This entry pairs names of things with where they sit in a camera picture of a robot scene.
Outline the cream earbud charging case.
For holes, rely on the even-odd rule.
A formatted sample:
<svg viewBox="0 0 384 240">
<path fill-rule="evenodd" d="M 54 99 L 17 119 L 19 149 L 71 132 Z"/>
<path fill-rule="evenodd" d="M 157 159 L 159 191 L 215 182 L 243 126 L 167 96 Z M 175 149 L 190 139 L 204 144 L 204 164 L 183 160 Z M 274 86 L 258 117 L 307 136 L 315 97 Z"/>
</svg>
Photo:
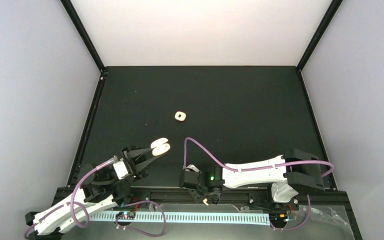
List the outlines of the cream earbud charging case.
<svg viewBox="0 0 384 240">
<path fill-rule="evenodd" d="M 156 157 L 165 154 L 170 150 L 171 146 L 169 140 L 166 137 L 163 137 L 153 141 L 150 148 L 152 155 Z"/>
</svg>

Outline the white earbud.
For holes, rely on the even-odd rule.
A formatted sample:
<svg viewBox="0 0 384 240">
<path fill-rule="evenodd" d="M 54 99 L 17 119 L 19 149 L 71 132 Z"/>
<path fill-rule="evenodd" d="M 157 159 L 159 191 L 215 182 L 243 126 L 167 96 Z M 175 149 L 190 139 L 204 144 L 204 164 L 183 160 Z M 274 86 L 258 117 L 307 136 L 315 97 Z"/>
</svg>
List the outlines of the white earbud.
<svg viewBox="0 0 384 240">
<path fill-rule="evenodd" d="M 206 206 L 209 205 L 209 203 L 208 203 L 208 199 L 207 199 L 207 198 L 204 198 L 204 199 L 202 200 L 202 202 L 203 202 Z"/>
</svg>

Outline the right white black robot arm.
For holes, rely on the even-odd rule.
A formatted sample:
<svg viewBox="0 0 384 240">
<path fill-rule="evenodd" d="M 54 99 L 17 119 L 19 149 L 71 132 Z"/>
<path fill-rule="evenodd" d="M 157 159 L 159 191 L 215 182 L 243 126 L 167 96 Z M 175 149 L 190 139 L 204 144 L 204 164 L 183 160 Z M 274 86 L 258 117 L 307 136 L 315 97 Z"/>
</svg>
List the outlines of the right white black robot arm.
<svg viewBox="0 0 384 240">
<path fill-rule="evenodd" d="M 179 187 L 200 195 L 219 197 L 223 189 L 268 184 L 265 204 L 276 210 L 299 194 L 324 192 L 322 163 L 316 155 L 290 148 L 271 159 L 215 164 L 207 171 L 190 164 L 180 174 Z"/>
</svg>

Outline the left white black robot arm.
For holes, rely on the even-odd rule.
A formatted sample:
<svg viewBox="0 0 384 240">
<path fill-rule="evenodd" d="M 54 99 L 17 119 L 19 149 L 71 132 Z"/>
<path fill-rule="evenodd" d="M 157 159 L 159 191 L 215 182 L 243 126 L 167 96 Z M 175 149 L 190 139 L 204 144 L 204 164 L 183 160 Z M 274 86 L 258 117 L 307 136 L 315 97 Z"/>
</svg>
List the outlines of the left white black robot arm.
<svg viewBox="0 0 384 240">
<path fill-rule="evenodd" d="M 42 212 L 26 214 L 26 240 L 59 240 L 73 227 L 86 228 L 91 216 L 116 207 L 136 206 L 131 182 L 148 174 L 146 169 L 170 149 L 168 143 L 149 148 L 125 148 L 121 156 L 92 165 L 72 193 Z"/>
</svg>

